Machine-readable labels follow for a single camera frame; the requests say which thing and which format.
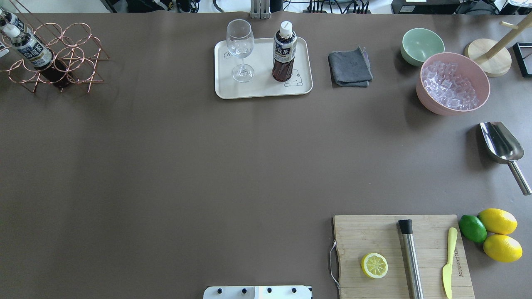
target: ice scoop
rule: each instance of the ice scoop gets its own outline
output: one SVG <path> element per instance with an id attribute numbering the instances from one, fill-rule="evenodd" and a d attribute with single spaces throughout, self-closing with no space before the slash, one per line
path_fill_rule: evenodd
<path id="1" fill-rule="evenodd" d="M 517 160 L 523 157 L 525 151 L 519 144 L 519 141 L 506 129 L 506 126 L 500 121 L 481 122 L 480 128 L 484 140 L 488 146 L 491 156 L 500 164 L 508 164 L 516 178 L 523 195 L 530 195 L 530 186 L 523 176 Z"/>

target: cutting board handle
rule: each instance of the cutting board handle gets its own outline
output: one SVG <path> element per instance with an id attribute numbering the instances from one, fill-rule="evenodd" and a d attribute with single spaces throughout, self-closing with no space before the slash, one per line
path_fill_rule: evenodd
<path id="1" fill-rule="evenodd" d="M 334 280 L 334 282 L 336 283 L 336 288 L 340 289 L 340 283 L 338 282 L 338 280 L 333 275 L 333 250 L 336 248 L 336 244 L 337 244 L 336 240 L 334 240 L 334 243 L 332 244 L 332 248 L 329 251 L 329 266 L 330 266 L 331 277 Z"/>

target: yellow knife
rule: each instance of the yellow knife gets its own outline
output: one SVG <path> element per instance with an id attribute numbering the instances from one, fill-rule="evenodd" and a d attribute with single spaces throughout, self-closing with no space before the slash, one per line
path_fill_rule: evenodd
<path id="1" fill-rule="evenodd" d="M 453 256 L 457 236 L 458 231 L 456 228 L 451 227 L 447 238 L 447 264 L 443 266 L 442 269 L 443 288 L 445 289 L 445 295 L 447 295 L 447 298 L 449 299 L 452 299 L 453 297 L 453 292 L 451 290 L 451 274 L 453 273 Z"/>

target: wooden cutting board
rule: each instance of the wooden cutting board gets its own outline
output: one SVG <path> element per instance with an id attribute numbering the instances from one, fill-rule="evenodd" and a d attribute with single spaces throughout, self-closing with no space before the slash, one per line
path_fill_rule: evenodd
<path id="1" fill-rule="evenodd" d="M 466 253 L 456 215 L 336 215 L 334 230 L 338 253 L 340 299 L 409 299 L 408 264 L 397 221 L 412 219 L 412 231 L 421 287 L 424 297 L 445 299 L 442 267 L 447 263 L 447 234 L 458 230 L 454 251 L 453 299 L 475 298 Z M 362 257 L 382 254 L 388 273 L 380 279 L 367 277 L 361 269 Z"/>

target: scoop handle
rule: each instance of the scoop handle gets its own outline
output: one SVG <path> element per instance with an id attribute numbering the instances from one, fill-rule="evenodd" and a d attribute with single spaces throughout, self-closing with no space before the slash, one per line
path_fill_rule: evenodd
<path id="1" fill-rule="evenodd" d="M 515 161 L 512 161 L 508 163 L 508 166 L 510 167 L 510 170 L 512 171 L 513 177 L 516 178 L 517 184 L 519 184 L 519 187 L 521 188 L 523 195 L 532 194 L 530 192 L 530 186 L 528 185 L 527 180 L 523 176 L 521 169 L 519 169 L 519 166 L 517 166 L 517 163 Z"/>

